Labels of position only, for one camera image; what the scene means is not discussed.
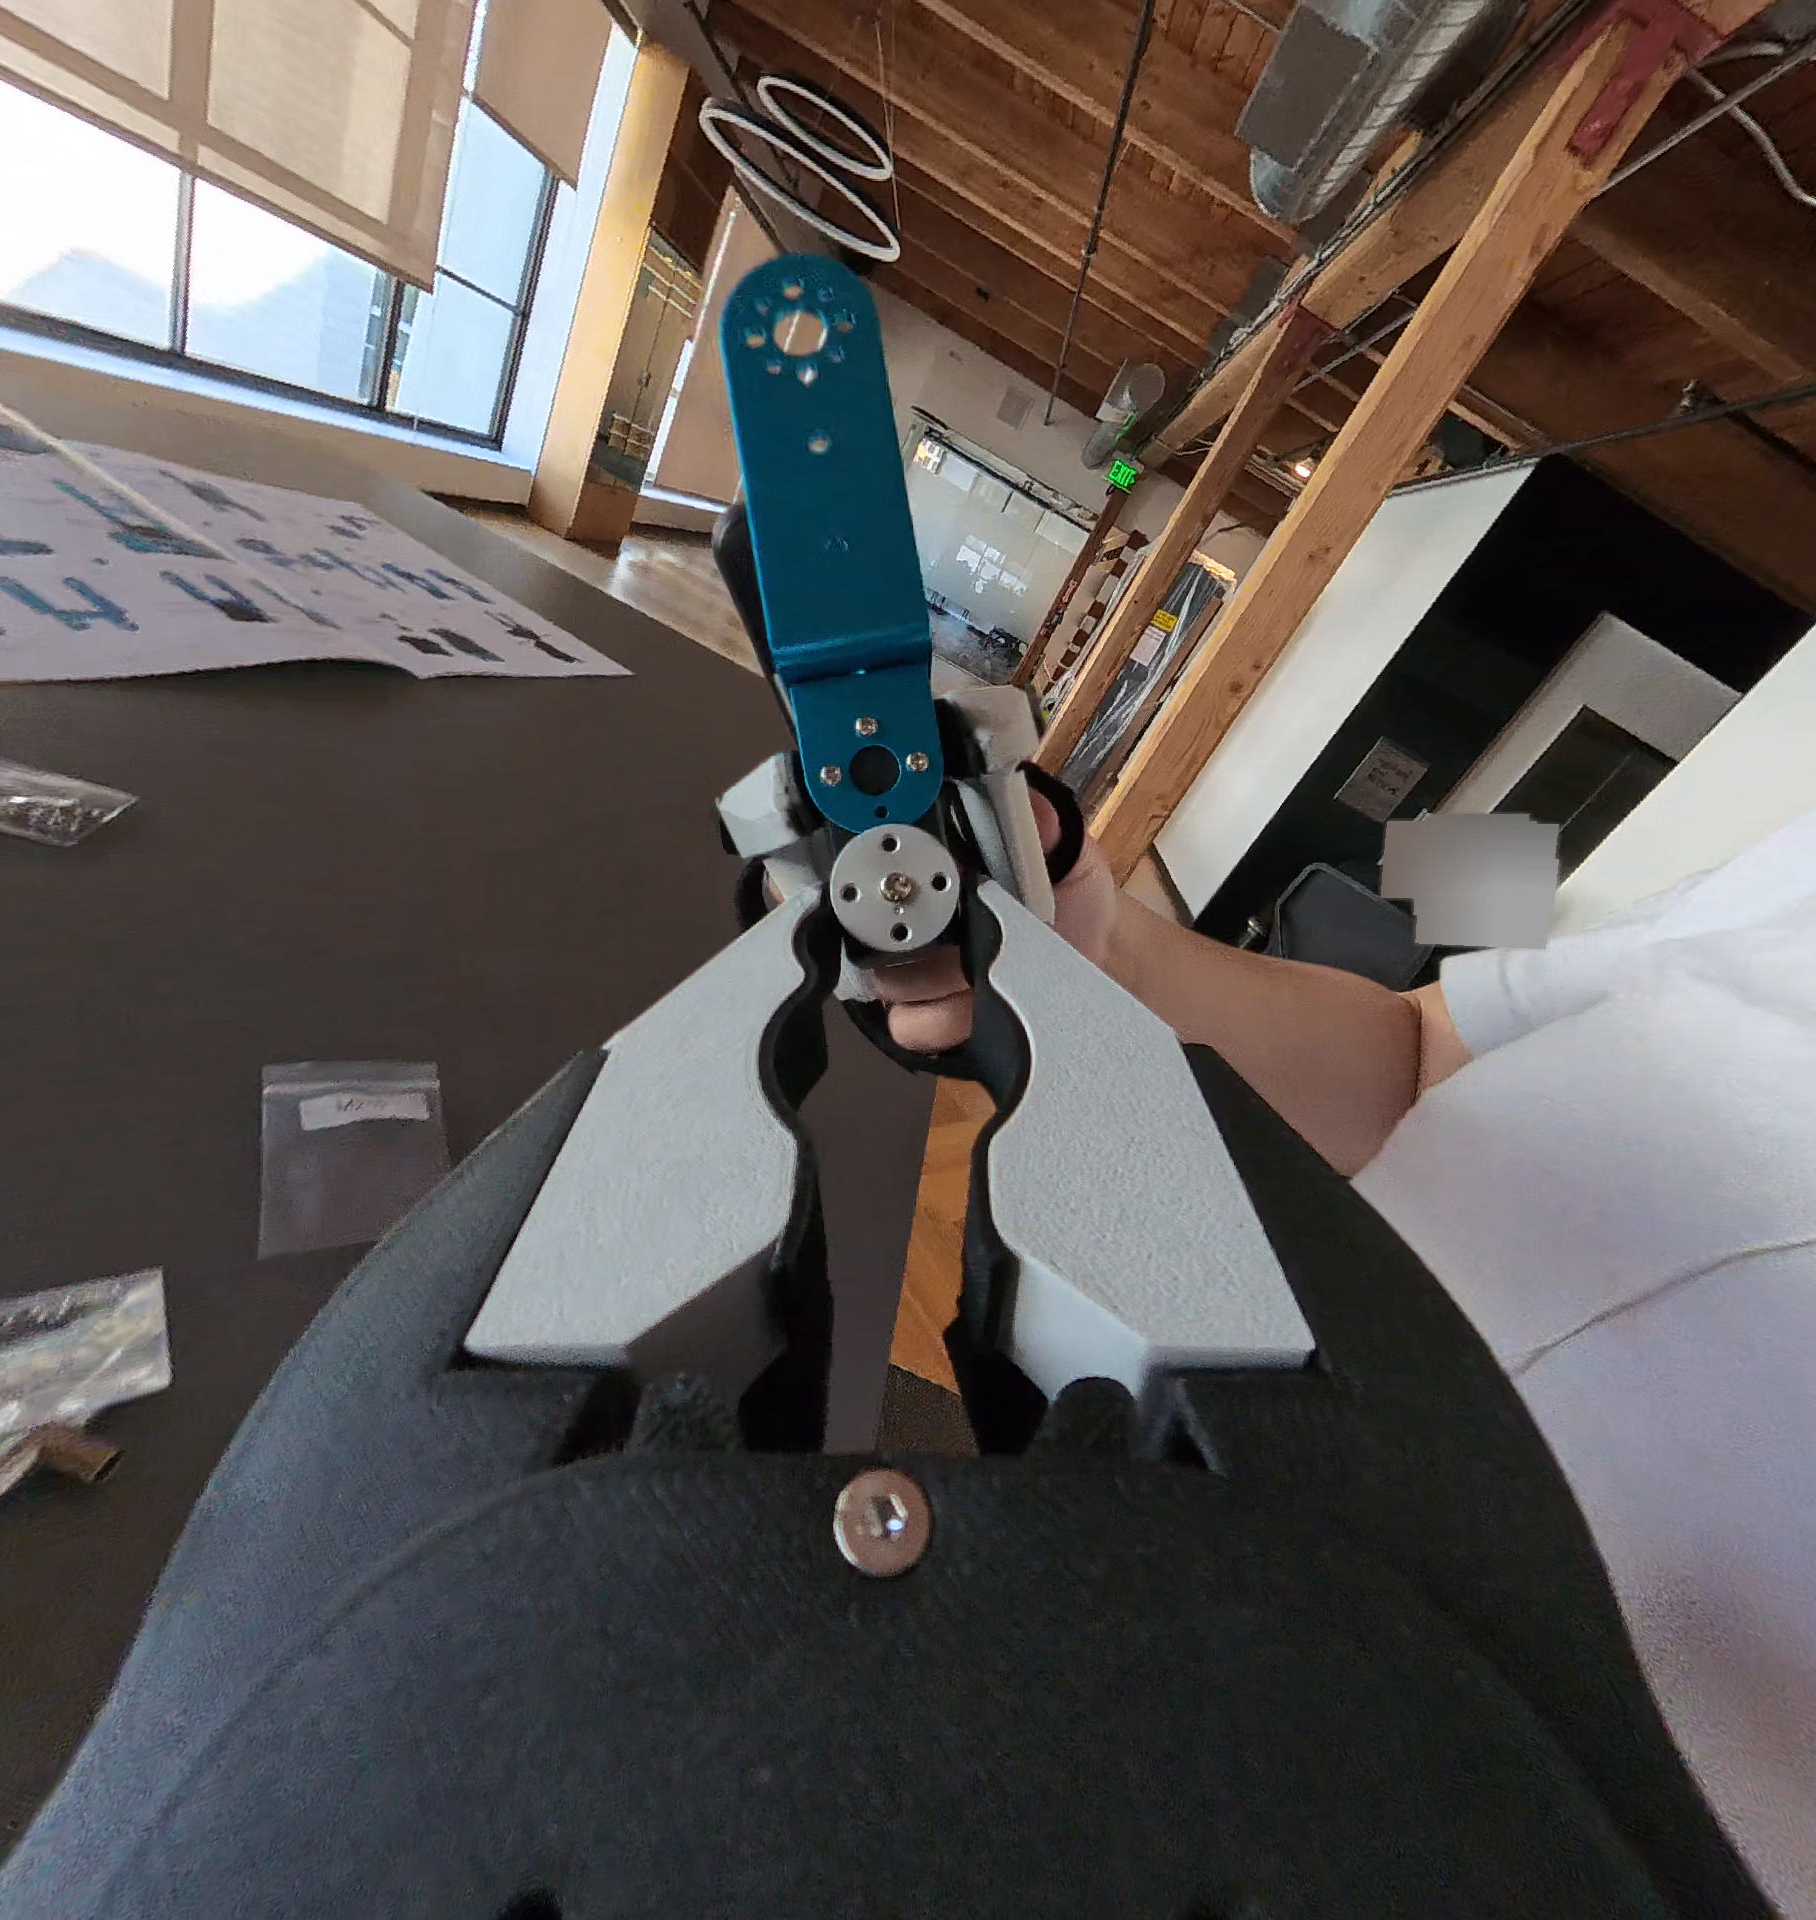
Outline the printed assembly instruction sheet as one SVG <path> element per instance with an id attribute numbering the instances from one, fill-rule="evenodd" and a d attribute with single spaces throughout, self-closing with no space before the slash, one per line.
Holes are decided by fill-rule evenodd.
<path id="1" fill-rule="evenodd" d="M 307 662 L 628 675 L 354 503 L 62 442 L 0 405 L 0 685 Z"/>

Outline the person's white shirt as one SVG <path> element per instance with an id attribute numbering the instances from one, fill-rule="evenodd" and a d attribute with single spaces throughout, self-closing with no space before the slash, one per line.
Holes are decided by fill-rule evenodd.
<path id="1" fill-rule="evenodd" d="M 1442 993 L 1469 1061 L 1354 1184 L 1516 1381 L 1756 1880 L 1816 1915 L 1816 810 Z"/>

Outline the person's right hand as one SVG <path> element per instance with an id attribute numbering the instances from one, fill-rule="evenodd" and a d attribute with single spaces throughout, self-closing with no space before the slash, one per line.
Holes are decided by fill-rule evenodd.
<path id="1" fill-rule="evenodd" d="M 1084 958 L 1126 984 L 1140 940 L 1155 942 L 1180 923 L 1121 887 L 1099 848 L 1089 841 L 1066 877 L 1056 881 L 1053 930 Z M 937 1054 L 968 1042 L 975 986 L 957 946 L 885 966 L 878 976 L 891 1039 L 912 1052 Z"/>

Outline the silver air duct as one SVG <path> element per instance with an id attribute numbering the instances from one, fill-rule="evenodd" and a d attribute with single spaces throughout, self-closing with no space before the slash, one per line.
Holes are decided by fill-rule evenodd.
<path id="1" fill-rule="evenodd" d="M 1396 128 L 1436 132 L 1496 67 L 1526 1 L 1301 1 L 1236 125 L 1276 223 L 1322 217 Z"/>

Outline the small metal socket wrench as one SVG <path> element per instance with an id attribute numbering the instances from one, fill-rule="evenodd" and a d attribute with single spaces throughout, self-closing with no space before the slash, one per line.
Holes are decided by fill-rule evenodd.
<path id="1" fill-rule="evenodd" d="M 0 1501 L 41 1473 L 94 1485 L 109 1475 L 121 1450 L 86 1427 L 51 1424 L 0 1442 Z"/>

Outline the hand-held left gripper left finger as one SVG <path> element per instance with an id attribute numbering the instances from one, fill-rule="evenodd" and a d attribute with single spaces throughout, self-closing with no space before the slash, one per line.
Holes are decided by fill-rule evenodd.
<path id="1" fill-rule="evenodd" d="M 834 980 L 822 886 L 798 886 L 606 1042 L 467 1354 L 700 1377 L 750 1444 L 825 1442 L 834 1303 L 803 1107 Z"/>

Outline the beige roller blind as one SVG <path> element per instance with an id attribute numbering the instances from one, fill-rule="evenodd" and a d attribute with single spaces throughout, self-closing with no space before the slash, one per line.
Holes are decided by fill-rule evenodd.
<path id="1" fill-rule="evenodd" d="M 0 1 L 0 82 L 419 290 L 474 1 Z"/>

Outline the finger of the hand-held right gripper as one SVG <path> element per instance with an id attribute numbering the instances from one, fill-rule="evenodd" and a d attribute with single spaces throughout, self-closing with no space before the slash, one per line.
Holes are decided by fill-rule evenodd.
<path id="1" fill-rule="evenodd" d="M 732 503 L 712 532 L 712 558 L 749 635 L 762 678 L 776 683 L 776 665 L 762 604 L 760 568 L 754 552 L 747 505 Z"/>

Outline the blue metal bracket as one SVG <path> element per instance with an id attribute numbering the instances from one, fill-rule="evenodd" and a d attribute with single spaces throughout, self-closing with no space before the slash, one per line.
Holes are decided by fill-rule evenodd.
<path id="1" fill-rule="evenodd" d="M 917 826 L 945 763 L 874 299 L 842 262 L 785 254 L 737 283 L 718 341 L 807 800 L 846 836 Z"/>

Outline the wooden support post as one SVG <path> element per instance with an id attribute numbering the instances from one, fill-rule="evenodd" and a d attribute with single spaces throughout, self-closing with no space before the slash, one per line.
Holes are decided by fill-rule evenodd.
<path id="1" fill-rule="evenodd" d="M 1594 201 L 1654 109 L 1761 3 L 1612 3 L 1542 101 L 1498 132 L 1483 183 L 1416 317 L 1301 498 L 1268 540 L 1223 630 L 1204 642 L 1113 792 L 1090 820 L 1126 881 L 1204 775 L 1257 685 L 1347 562 L 1450 399 Z"/>

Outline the scatter of small parts bags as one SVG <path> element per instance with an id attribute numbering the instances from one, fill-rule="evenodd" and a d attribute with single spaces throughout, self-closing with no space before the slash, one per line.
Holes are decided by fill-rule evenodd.
<path id="1" fill-rule="evenodd" d="M 0 836 L 71 848 L 133 804 L 123 787 L 0 758 Z M 449 1170 L 434 1063 L 273 1063 L 258 1120 L 262 1256 L 376 1243 Z M 0 1300 L 0 1450 L 47 1427 L 86 1427 L 172 1377 L 156 1268 Z"/>

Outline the person's right forearm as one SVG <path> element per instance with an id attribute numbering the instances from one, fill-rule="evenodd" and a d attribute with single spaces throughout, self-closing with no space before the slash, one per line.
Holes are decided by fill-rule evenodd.
<path id="1" fill-rule="evenodd" d="M 1363 1171 L 1419 1101 L 1473 1061 L 1436 984 L 1365 977 L 1208 940 L 1121 895 L 1105 972 L 1233 1067 L 1344 1175 Z"/>

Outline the black office chair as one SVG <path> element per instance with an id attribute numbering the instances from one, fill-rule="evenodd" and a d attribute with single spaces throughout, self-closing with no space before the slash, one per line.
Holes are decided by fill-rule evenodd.
<path id="1" fill-rule="evenodd" d="M 1419 940 L 1412 911 L 1354 875 L 1315 860 L 1252 915 L 1242 948 L 1318 964 L 1401 993 L 1424 980 L 1436 955 Z"/>

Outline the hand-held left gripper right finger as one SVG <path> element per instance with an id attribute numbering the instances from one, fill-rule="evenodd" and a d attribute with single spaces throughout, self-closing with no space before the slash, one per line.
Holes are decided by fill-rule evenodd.
<path id="1" fill-rule="evenodd" d="M 979 1447 L 1023 1453 L 1087 1379 L 1153 1427 L 1178 1379 L 1303 1373 L 1315 1335 L 1176 1032 L 994 881 L 965 958 L 993 1104 L 953 1322 Z"/>

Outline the silver round metal flange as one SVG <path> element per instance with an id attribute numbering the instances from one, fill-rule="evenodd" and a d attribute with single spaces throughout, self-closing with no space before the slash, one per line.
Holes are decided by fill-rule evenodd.
<path id="1" fill-rule="evenodd" d="M 962 896 L 962 875 L 937 833 L 881 823 L 848 837 L 837 852 L 828 892 L 848 942 L 900 958 L 945 936 Z"/>

